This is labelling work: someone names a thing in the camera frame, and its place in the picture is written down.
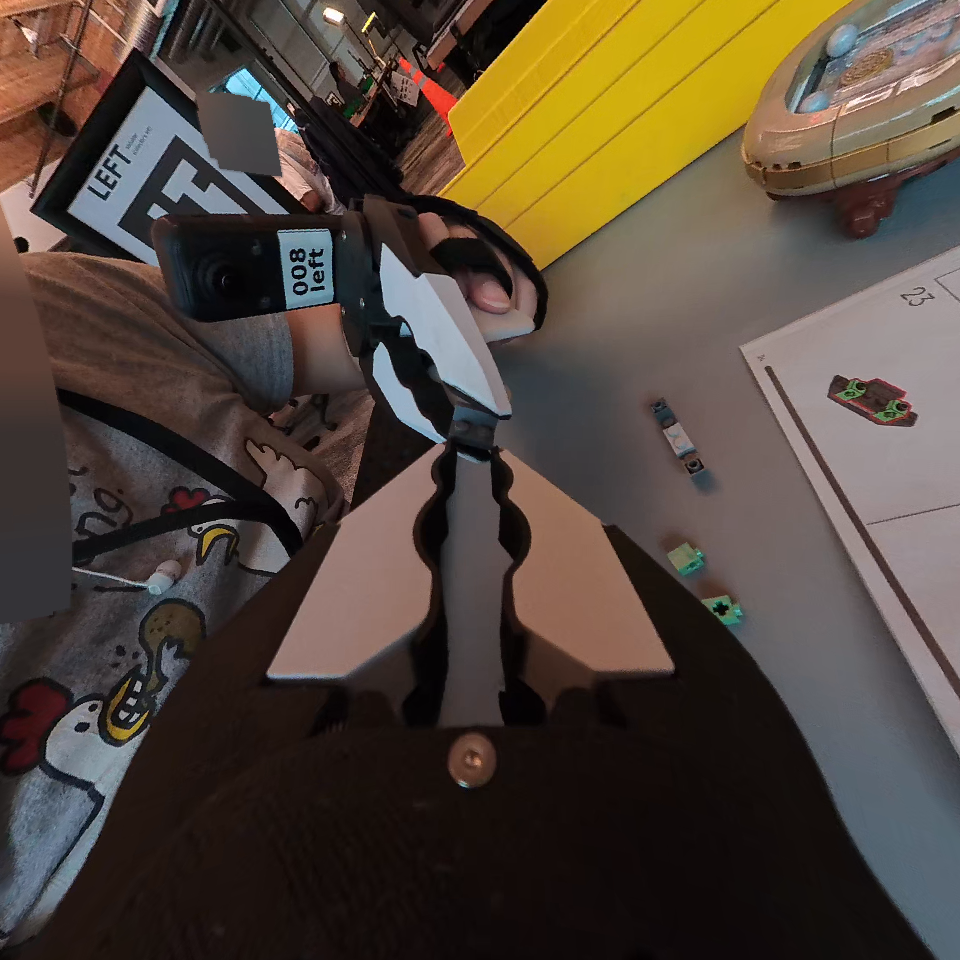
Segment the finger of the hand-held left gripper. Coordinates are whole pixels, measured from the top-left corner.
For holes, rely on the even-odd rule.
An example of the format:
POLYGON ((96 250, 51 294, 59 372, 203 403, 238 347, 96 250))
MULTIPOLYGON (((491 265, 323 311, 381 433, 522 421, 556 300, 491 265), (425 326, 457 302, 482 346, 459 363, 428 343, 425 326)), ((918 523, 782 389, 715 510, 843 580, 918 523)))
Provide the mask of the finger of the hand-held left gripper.
POLYGON ((450 439, 453 404, 432 375, 433 358, 401 330, 372 330, 367 345, 367 386, 394 418, 435 444, 450 439))
POLYGON ((463 297, 453 277, 432 272, 415 276, 386 244, 381 246, 379 277, 387 314, 400 320, 408 336, 430 354, 444 389, 500 421, 510 419, 510 397, 484 334, 497 330, 503 338, 514 336, 515 310, 503 315, 482 311, 463 297))

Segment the person's left hand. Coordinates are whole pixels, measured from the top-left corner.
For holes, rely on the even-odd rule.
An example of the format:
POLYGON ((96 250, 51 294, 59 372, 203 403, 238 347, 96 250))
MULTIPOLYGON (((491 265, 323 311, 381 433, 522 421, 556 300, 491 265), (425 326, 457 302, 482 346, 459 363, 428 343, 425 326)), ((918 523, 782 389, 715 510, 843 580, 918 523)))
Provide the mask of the person's left hand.
MULTIPOLYGON (((432 252, 442 242, 451 239, 479 239, 474 230, 456 222, 447 222, 433 212, 418 215, 420 236, 428 251, 432 252)), ((450 270, 450 275, 456 280, 463 296, 477 308, 493 315, 503 315, 512 309, 520 309, 520 292, 515 287, 512 294, 508 294, 499 280, 490 273, 477 272, 473 269, 462 268, 450 270)))

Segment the tan toy brick ship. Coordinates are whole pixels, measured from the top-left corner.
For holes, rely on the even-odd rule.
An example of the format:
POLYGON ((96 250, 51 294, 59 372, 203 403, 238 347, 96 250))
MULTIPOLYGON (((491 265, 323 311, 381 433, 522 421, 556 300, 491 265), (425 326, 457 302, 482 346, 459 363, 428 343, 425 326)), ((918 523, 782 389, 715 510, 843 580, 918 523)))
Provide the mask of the tan toy brick ship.
POLYGON ((849 3, 776 68, 741 144, 771 200, 830 202, 852 239, 958 156, 957 1, 849 3))

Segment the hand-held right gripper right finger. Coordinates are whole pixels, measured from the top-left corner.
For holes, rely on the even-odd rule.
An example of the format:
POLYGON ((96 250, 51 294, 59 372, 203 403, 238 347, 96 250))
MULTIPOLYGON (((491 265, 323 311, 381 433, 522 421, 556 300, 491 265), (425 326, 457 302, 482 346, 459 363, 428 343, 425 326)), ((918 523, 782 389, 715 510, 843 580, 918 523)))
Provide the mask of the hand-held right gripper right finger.
POLYGON ((570 690, 675 672, 601 520, 502 449, 490 461, 504 576, 503 723, 543 724, 570 690))

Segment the printed grey shirt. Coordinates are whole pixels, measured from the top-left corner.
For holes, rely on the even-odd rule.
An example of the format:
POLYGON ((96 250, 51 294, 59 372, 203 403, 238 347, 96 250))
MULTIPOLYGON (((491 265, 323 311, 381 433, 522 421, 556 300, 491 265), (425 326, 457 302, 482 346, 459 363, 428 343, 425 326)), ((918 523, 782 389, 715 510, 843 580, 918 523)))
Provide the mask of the printed grey shirt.
POLYGON ((292 398, 284 314, 201 323, 159 269, 20 257, 65 440, 74 567, 166 594, 91 591, 2 626, 2 950, 37 937, 134 756, 209 635, 350 508, 373 399, 292 398))

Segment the white instruction booklet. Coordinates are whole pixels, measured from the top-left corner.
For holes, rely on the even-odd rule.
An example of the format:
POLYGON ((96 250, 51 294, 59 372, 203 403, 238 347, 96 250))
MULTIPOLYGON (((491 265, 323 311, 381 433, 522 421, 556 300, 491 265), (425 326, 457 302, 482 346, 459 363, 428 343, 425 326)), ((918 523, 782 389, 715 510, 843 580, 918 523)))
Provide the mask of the white instruction booklet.
POLYGON ((741 353, 957 748, 958 247, 741 353))

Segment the grey toy brick assembly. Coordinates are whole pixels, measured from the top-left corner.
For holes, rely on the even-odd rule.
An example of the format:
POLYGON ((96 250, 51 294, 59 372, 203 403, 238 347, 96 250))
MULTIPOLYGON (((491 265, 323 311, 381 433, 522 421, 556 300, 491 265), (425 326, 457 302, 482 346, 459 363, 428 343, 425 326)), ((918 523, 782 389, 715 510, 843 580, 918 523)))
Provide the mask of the grey toy brick assembly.
POLYGON ((669 403, 665 398, 657 398, 650 404, 650 410, 657 428, 692 484, 702 492, 709 492, 714 484, 713 475, 669 403))

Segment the white earphone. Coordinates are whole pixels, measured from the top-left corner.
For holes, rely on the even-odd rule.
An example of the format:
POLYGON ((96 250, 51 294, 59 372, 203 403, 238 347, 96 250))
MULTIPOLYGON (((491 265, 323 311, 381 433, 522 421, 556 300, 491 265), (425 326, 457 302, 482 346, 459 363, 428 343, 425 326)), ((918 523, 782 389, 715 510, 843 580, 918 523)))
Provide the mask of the white earphone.
POLYGON ((173 559, 162 561, 145 580, 130 579, 79 566, 73 566, 71 572, 82 579, 91 592, 147 594, 152 597, 168 594, 183 576, 181 565, 173 559))

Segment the person's left forearm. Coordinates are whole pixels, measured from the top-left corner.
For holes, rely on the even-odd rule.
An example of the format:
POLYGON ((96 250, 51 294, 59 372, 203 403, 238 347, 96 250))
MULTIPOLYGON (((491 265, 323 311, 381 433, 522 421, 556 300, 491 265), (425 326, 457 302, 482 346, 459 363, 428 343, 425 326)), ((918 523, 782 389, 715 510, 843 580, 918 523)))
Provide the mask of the person's left forearm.
POLYGON ((292 399, 367 390, 347 341, 339 304, 288 311, 284 318, 292 344, 292 399))

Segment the yellow plastic bin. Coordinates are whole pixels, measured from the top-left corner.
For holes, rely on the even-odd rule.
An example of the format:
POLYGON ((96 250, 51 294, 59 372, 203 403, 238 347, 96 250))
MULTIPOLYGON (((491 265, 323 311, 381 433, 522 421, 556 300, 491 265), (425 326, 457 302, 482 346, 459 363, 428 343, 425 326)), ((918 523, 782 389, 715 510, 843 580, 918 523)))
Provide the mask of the yellow plastic bin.
POLYGON ((741 129, 838 1, 547 2, 450 111, 440 195, 545 268, 741 129))

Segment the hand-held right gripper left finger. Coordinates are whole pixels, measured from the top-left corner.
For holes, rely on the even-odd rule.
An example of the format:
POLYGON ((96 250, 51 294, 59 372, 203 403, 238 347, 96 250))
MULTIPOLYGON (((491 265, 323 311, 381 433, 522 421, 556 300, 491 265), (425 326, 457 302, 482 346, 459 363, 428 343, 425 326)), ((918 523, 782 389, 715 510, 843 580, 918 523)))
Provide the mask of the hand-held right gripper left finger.
POLYGON ((449 446, 434 446, 337 527, 270 681, 380 693, 407 725, 437 725, 449 665, 441 486, 455 460, 449 446))

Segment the small dark toy brick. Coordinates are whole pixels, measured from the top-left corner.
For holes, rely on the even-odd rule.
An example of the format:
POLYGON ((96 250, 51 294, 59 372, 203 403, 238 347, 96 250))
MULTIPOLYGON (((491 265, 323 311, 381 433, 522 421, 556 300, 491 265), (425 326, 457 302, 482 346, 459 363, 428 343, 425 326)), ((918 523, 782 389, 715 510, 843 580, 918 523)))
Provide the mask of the small dark toy brick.
POLYGON ((467 460, 489 462, 497 449, 499 424, 500 418, 486 409, 457 405, 448 429, 448 442, 467 460))

